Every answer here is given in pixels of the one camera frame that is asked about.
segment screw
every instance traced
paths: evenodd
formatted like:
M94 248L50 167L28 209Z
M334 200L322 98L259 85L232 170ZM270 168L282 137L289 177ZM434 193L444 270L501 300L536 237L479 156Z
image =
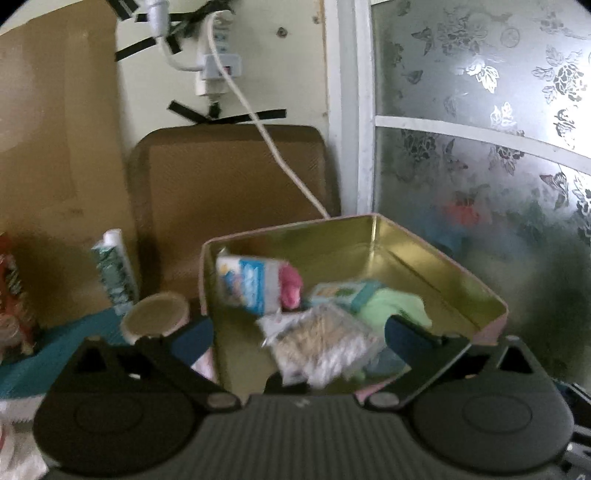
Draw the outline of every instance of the screw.
M377 392L370 396L369 403L375 408L393 408L400 403L396 393Z
M238 399L231 393L218 392L212 393L207 397L207 405L214 410L227 410L234 408Z

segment round black pad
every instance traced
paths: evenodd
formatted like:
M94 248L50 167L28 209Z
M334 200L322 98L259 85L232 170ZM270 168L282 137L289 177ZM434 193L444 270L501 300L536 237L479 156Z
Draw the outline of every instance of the round black pad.
M62 470L117 476L169 459L194 422L182 393L52 393L35 416L34 434L43 455Z
M477 472L516 474L564 452L573 417L550 382L495 371L417 398L413 425L436 454Z

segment ribbed black surface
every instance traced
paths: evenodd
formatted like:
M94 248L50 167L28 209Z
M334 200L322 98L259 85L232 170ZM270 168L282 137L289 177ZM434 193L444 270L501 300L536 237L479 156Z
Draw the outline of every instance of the ribbed black surface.
M53 471L47 480L77 477ZM208 417L175 458L128 480L486 480L432 457L393 414L352 396L253 396ZM563 478L558 469L519 477Z

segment white window frame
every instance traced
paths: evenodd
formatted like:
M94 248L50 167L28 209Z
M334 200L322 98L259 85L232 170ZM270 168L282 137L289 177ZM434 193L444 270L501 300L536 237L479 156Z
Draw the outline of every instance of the white window frame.
M452 122L376 115L371 5L381 1L384 0L324 0L328 143L339 166L343 214L374 211L377 127L433 132L503 145L591 174L591 158L534 138Z

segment metal tin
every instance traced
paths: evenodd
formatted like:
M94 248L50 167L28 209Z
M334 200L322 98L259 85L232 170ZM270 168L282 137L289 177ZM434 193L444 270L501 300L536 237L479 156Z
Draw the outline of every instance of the metal tin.
M260 393L277 371L261 348L256 318L223 305L216 289L215 259L223 248L233 255L289 261L304 280L304 293L317 283L379 280L419 295L433 321L431 332L458 332L494 342L505 326L507 306L483 282L421 238L378 214L292 223L207 241L202 248L199 297L202 314L213 320L217 374L241 399ZM367 385L336 381L330 393Z

